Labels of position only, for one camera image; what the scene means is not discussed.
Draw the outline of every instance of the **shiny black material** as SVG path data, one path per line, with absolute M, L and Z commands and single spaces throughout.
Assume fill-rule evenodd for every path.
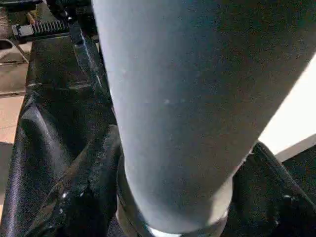
M 1 233 L 20 237 L 88 142 L 116 124 L 95 100 L 69 37 L 34 42 L 16 131 Z
M 316 205 L 262 143 L 234 176 L 223 237 L 316 236 Z
M 116 211 L 115 125 L 99 132 L 52 189 L 26 237 L 105 236 Z
M 78 21 L 70 23 L 69 30 L 77 63 L 89 79 L 96 98 L 102 104 L 112 104 L 106 71 L 95 42 L 83 35 Z

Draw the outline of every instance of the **gray pipe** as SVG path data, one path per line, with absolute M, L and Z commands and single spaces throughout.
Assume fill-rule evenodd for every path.
M 167 233 L 204 228 L 315 52 L 313 0 L 93 0 L 134 201 Z

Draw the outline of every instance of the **black fabric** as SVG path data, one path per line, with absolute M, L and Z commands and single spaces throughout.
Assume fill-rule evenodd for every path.
M 297 184 L 316 203 L 316 146 L 286 160 L 283 165 Z
M 256 144 L 234 176 L 222 236 L 315 236 L 315 223 L 316 205 L 269 149 Z
M 116 123 L 111 107 L 96 102 L 69 38 L 33 43 L 26 87 L 1 220 L 6 237 L 28 230 L 88 141 Z

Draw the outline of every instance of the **tiled floor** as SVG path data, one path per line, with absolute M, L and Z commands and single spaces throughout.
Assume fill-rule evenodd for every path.
M 22 50 L 29 55 L 32 44 L 20 45 Z M 16 48 L 0 50 L 0 62 L 22 61 L 21 55 Z M 25 75 L 28 64 L 14 64 L 0 67 L 0 94 L 24 91 Z
M 0 218 L 16 124 L 22 102 L 23 96 L 0 99 Z

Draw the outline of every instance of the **wrinkled black material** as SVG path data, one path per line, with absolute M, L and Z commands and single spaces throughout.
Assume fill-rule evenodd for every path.
M 33 43 L 3 206 L 1 234 L 21 237 L 94 135 L 116 124 L 96 102 L 68 37 Z
M 234 176 L 222 236 L 316 236 L 316 205 L 262 143 Z
M 116 212 L 115 125 L 99 132 L 52 189 L 26 237 L 105 236 Z

